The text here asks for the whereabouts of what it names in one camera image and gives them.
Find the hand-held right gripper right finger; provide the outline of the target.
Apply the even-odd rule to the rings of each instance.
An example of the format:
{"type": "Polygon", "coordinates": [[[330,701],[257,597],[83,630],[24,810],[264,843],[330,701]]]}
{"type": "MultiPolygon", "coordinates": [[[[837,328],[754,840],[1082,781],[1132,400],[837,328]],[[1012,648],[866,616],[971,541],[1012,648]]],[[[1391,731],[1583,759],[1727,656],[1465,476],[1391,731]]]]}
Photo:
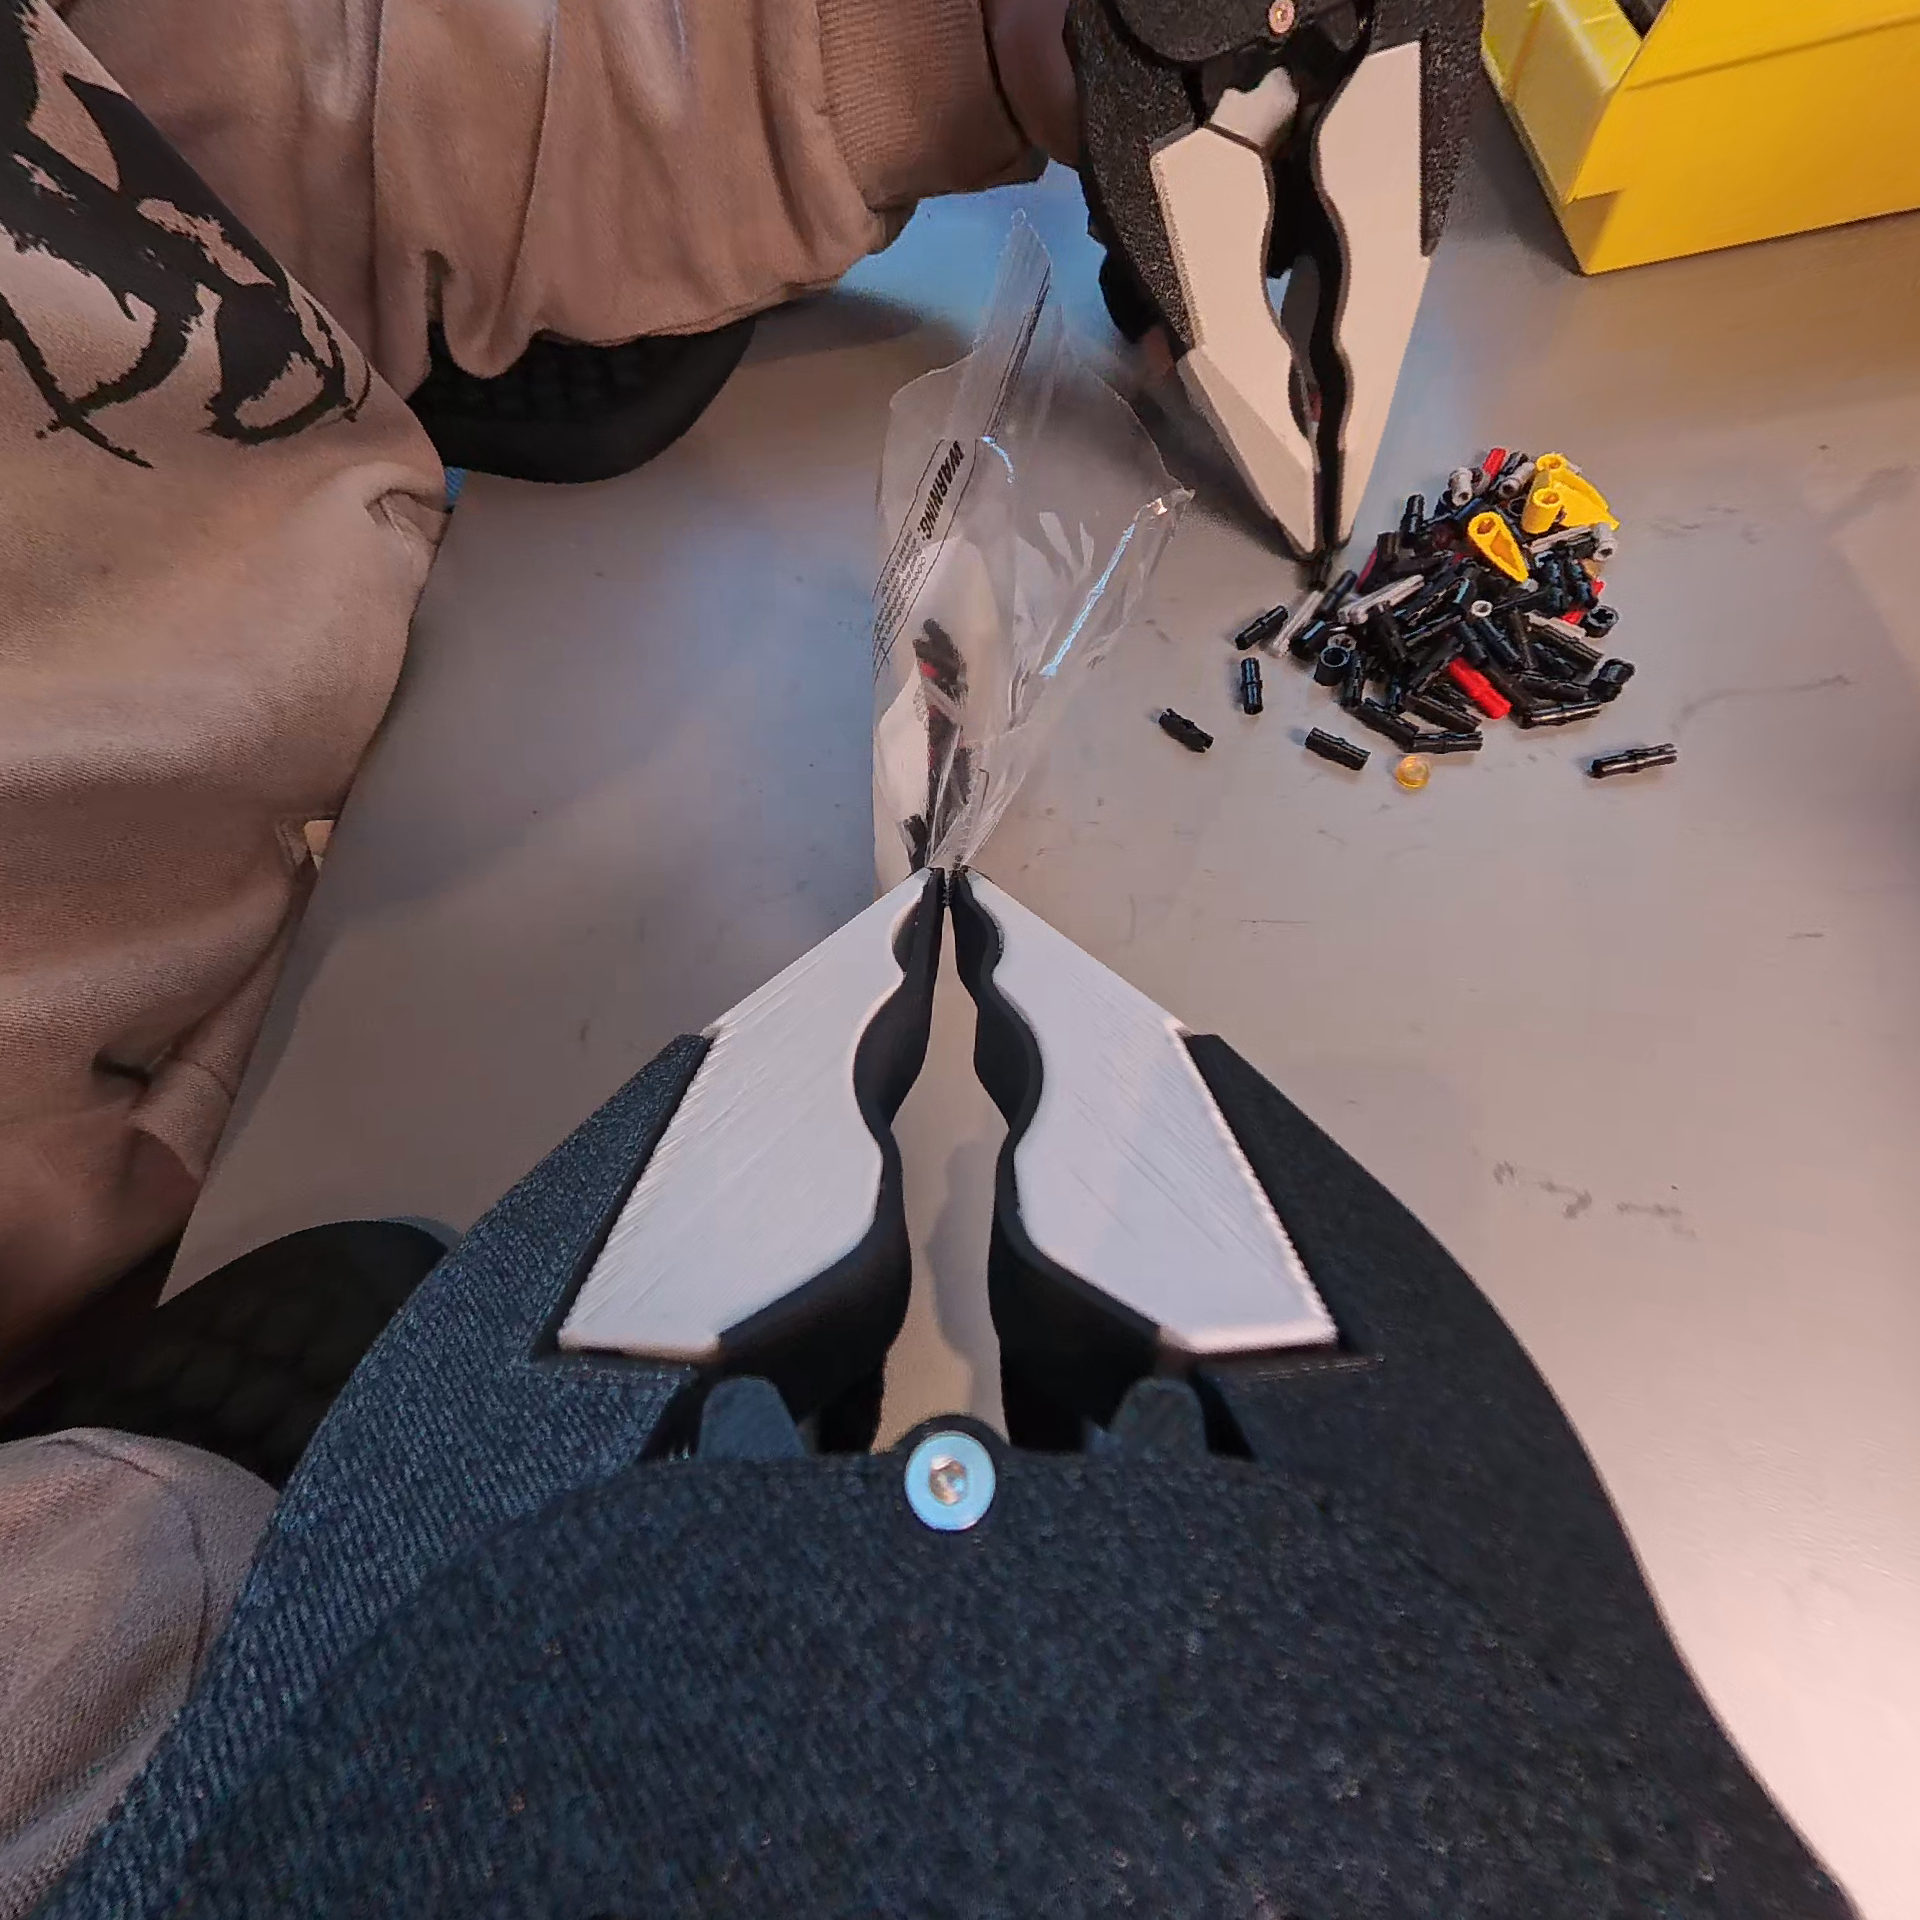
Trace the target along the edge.
{"type": "Polygon", "coordinates": [[[1014,1261],[1166,1355],[1332,1348],[1187,1027],[986,878],[953,879],[952,924],[973,1067],[1006,1124],[995,1223],[1014,1261]]]}

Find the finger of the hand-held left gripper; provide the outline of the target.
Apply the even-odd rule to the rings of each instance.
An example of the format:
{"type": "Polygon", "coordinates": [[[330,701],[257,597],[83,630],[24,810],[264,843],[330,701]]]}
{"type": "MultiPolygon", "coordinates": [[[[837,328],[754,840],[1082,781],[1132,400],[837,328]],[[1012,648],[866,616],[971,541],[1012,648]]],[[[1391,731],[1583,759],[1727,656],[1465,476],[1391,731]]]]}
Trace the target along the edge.
{"type": "Polygon", "coordinates": [[[1428,283],[1424,49],[1361,54],[1298,143],[1301,252],[1286,276],[1289,402],[1307,440],[1305,556],[1353,534],[1428,283]]]}
{"type": "Polygon", "coordinates": [[[1209,115],[1158,142],[1150,184],[1183,313],[1181,389],[1288,548],[1325,560],[1341,535],[1316,412],[1322,393],[1269,290],[1275,156],[1299,111],[1301,83],[1280,59],[1255,82],[1226,85],[1209,115]]]}

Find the pile of mixed small plastic parts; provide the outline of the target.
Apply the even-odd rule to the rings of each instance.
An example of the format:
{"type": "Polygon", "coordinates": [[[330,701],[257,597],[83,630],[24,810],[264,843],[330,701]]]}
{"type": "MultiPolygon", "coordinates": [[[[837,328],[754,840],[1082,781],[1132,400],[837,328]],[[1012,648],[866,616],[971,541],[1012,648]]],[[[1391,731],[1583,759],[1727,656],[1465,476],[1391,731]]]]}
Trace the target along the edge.
{"type": "Polygon", "coordinates": [[[1327,717],[1295,731],[1301,752],[1345,774],[1382,757],[1410,794],[1491,729],[1611,717],[1638,675],[1615,649],[1617,557],[1619,515],[1579,462],[1494,443],[1407,494],[1355,565],[1320,561],[1251,616],[1229,640],[1229,708],[1254,721],[1294,675],[1327,717]]]}

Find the grey desk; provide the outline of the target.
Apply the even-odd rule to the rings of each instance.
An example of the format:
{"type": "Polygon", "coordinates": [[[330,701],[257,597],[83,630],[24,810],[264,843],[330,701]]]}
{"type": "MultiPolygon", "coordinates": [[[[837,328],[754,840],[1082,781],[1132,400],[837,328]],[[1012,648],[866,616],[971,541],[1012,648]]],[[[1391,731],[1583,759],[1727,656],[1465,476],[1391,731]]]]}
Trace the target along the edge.
{"type": "MultiPolygon", "coordinates": [[[[1026,215],[1132,373],[1063,172],[766,317],[683,441],[470,482],[172,1282],[462,1230],[873,894],[891,396],[1026,215]]],[[[1307,755],[1231,634],[1295,593],[1171,392],[1145,627],[983,869],[1226,1038],[1417,1213],[1566,1404],[1702,1688],[1866,1915],[1916,1915],[1916,213],[1583,277],[1482,101],[1360,515],[1494,443],[1621,518],[1582,728],[1420,792],[1307,755]]]]}

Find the person's beige printed sweatshirt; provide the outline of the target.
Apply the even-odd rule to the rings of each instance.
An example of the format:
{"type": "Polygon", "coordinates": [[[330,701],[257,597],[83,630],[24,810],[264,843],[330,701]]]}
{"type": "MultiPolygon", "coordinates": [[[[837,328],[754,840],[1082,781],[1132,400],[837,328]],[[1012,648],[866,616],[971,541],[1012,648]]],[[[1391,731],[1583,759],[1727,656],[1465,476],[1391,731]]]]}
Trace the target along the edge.
{"type": "Polygon", "coordinates": [[[393,694],[439,463],[90,52],[4,3],[4,1388],[175,1242],[393,694]]]}

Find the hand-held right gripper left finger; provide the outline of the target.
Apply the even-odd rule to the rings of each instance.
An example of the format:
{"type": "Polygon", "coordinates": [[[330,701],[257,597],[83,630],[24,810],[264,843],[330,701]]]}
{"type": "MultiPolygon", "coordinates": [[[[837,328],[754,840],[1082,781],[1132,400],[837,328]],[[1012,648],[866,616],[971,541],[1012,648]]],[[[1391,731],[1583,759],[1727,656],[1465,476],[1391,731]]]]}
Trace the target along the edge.
{"type": "Polygon", "coordinates": [[[910,1293],[896,1117],[926,1062],[937,871],[711,1020],[557,1328],[574,1354],[869,1372],[910,1293]]]}

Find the yellow storage bin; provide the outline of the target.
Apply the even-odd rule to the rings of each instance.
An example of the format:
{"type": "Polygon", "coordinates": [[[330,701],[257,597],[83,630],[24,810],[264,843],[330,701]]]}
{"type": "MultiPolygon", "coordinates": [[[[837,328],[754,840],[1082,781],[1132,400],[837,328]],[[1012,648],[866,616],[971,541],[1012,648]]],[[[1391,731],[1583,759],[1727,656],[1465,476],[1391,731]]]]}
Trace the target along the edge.
{"type": "Polygon", "coordinates": [[[1482,66],[1583,276],[1917,206],[1914,1],[1487,1],[1482,66]]]}

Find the clear plastic bag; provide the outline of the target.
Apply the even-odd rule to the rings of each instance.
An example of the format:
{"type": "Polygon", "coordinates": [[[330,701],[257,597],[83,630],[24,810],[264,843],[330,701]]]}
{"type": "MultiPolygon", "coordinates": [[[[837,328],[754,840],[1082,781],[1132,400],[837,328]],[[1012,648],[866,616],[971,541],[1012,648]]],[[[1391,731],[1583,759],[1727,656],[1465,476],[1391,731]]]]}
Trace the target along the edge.
{"type": "Polygon", "coordinates": [[[1139,627],[1187,490],[1068,323],[1024,213],[970,345],[889,402],[876,477],[876,894],[977,861],[1139,627]]]}

